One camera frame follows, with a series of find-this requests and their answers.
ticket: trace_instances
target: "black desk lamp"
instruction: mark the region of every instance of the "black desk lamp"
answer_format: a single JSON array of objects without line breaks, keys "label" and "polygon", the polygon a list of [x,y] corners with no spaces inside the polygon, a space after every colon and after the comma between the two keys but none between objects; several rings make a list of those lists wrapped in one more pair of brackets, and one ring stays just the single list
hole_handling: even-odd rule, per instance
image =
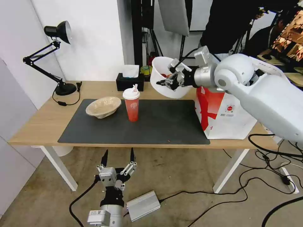
[{"label": "black desk lamp", "polygon": [[[52,80],[56,81],[58,83],[58,86],[55,89],[55,92],[57,95],[60,95],[60,96],[69,95],[69,94],[74,93],[76,90],[78,90],[78,92],[79,92],[80,87],[78,85],[77,85],[78,88],[76,88],[76,86],[74,84],[67,84],[67,83],[63,82],[62,78],[55,76],[51,73],[48,73],[45,70],[43,70],[40,67],[35,65],[36,61],[38,61],[39,59],[49,55],[50,53],[52,53],[55,50],[60,48],[61,42],[58,41],[57,38],[60,38],[61,40],[63,40],[64,42],[66,42],[68,44],[71,43],[72,33],[71,33],[71,29],[70,29],[70,25],[69,25],[68,21],[61,22],[57,27],[45,26],[44,32],[47,36],[51,37],[51,39],[54,41],[51,44],[47,45],[46,47],[42,48],[41,50],[33,53],[32,55],[23,58],[23,62],[25,64],[29,65],[30,67],[38,70],[39,72],[43,73],[44,75],[51,78]],[[54,46],[55,48],[45,54],[37,55],[38,53],[42,52],[43,50],[45,50],[51,46]]]}]

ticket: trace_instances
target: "white table leg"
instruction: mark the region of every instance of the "white table leg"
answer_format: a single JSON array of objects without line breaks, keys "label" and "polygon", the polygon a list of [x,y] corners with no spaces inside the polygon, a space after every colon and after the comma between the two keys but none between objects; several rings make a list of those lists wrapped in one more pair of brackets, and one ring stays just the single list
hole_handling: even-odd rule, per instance
[{"label": "white table leg", "polygon": [[40,146],[40,148],[56,168],[56,170],[59,172],[59,174],[62,176],[62,178],[65,180],[65,182],[68,184],[68,186],[71,188],[71,190],[77,190],[78,184],[75,182],[72,175],[69,173],[66,166],[63,164],[53,147]]},{"label": "white table leg", "polygon": [[228,181],[230,176],[236,170],[236,168],[241,163],[241,161],[243,160],[243,158],[245,157],[245,155],[247,154],[248,151],[249,151],[249,149],[244,149],[244,150],[243,149],[238,149],[238,150],[236,150],[234,156],[229,161],[229,163],[226,166],[226,168],[224,169],[223,173],[221,174],[221,176],[219,177],[219,179],[215,183],[215,186],[212,188],[214,190],[214,193],[219,193],[220,192],[220,190],[223,188],[223,186]]}]

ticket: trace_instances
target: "lamp head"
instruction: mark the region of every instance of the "lamp head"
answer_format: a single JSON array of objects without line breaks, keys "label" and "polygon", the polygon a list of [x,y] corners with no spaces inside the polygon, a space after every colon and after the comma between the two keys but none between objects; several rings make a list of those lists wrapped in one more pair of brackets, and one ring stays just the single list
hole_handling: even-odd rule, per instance
[{"label": "lamp head", "polygon": [[51,38],[58,37],[64,42],[71,44],[72,31],[70,29],[70,25],[67,20],[58,24],[57,27],[45,26],[44,33]]}]

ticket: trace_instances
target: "paper bag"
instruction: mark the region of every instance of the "paper bag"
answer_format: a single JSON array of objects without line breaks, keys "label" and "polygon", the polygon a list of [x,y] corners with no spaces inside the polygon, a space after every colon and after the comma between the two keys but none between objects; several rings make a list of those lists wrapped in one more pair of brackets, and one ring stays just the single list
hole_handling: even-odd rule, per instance
[{"label": "paper bag", "polygon": [[233,95],[203,87],[197,88],[195,109],[208,139],[245,139],[257,122]]}]

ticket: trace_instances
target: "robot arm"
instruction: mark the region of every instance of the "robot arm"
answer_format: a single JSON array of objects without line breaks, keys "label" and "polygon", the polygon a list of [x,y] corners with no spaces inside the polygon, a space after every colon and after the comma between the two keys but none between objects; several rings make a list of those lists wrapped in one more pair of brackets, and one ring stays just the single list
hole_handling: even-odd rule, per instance
[{"label": "robot arm", "polygon": [[123,191],[125,182],[134,173],[137,162],[133,148],[131,149],[130,163],[125,168],[107,167],[108,150],[101,159],[101,165],[97,166],[99,181],[105,186],[105,197],[100,203],[100,210],[91,210],[87,223],[100,227],[121,227],[122,211],[124,207]]},{"label": "robot arm", "polygon": [[[197,50],[195,58],[199,68],[189,71],[180,64],[174,69],[176,64],[172,62],[169,69],[175,72],[157,84],[172,90],[192,85],[226,91],[277,136],[303,143],[303,92],[293,86],[280,69],[243,54],[231,55],[216,64],[206,46]],[[257,77],[256,68],[265,74]]]}]

